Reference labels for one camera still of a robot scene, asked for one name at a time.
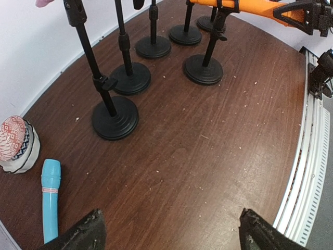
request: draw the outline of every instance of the light blue toy microphone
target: light blue toy microphone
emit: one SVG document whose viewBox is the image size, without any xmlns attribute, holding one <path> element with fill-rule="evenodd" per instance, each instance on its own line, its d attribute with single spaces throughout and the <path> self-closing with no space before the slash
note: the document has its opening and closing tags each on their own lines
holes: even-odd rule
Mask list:
<svg viewBox="0 0 333 250">
<path fill-rule="evenodd" d="M 58 189 L 61 166 L 57 160 L 44 161 L 42 170 L 44 243 L 58 237 Z"/>
</svg>

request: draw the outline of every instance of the grey floor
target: grey floor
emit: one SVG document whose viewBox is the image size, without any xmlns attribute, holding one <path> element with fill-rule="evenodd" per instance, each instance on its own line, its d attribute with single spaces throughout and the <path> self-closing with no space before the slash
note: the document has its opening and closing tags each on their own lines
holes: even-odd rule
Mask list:
<svg viewBox="0 0 333 250">
<path fill-rule="evenodd" d="M 306 247 L 309 250 L 333 249 L 333 99 L 324 99 L 331 114 L 329 154 L 324 189 L 317 216 Z"/>
</svg>

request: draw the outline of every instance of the wooden surface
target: wooden surface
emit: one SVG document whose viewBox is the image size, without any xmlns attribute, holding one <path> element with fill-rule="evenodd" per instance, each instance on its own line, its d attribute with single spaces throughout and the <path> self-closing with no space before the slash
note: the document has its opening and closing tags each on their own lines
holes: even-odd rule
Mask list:
<svg viewBox="0 0 333 250">
<path fill-rule="evenodd" d="M 159 34 L 167 36 L 184 21 L 183 2 L 159 5 Z M 195 6 L 192 22 L 210 10 Z M 148 34 L 148 13 L 126 28 L 133 47 Z M 105 74 L 122 60 L 117 35 L 94 48 Z M 151 70 L 152 84 L 130 97 L 140 122 L 118 142 L 93 132 L 100 97 L 85 57 L 62 74 L 26 115 L 42 144 L 35 167 L 17 176 L 0 173 L 0 219 L 23 249 L 43 243 L 40 175 L 46 158 L 62 163 L 60 233 L 100 208 L 106 249 L 240 249 L 244 207 L 274 221 L 299 135 L 304 58 L 235 17 L 227 20 L 226 36 L 214 52 L 225 75 L 210 87 L 182 73 L 184 59 L 206 50 L 206 33 L 199 46 L 173 44 L 172 54 L 159 60 L 139 59 L 132 50 L 133 60 Z"/>
</svg>

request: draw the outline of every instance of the pink stripe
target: pink stripe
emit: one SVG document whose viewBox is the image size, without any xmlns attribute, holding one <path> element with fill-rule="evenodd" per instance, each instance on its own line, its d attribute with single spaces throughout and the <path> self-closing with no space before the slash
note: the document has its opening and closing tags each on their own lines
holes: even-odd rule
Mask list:
<svg viewBox="0 0 333 250">
<path fill-rule="evenodd" d="M 42 192 L 43 193 L 54 193 L 54 194 L 57 194 L 58 190 L 57 189 L 50 189 L 50 188 L 44 187 L 44 188 L 42 188 Z"/>
</svg>

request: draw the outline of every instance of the robotic arm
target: robotic arm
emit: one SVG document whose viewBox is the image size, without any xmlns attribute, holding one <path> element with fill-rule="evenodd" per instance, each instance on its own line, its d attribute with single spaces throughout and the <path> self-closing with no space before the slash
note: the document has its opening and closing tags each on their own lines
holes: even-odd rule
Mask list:
<svg viewBox="0 0 333 250">
<path fill-rule="evenodd" d="M 333 3 L 325 0 L 298 0 L 287 4 L 268 0 L 190 0 L 194 4 L 224 7 L 238 13 L 241 11 L 271 18 L 285 26 L 298 28 L 308 35 L 320 30 L 327 37 L 333 27 Z"/>
</svg>

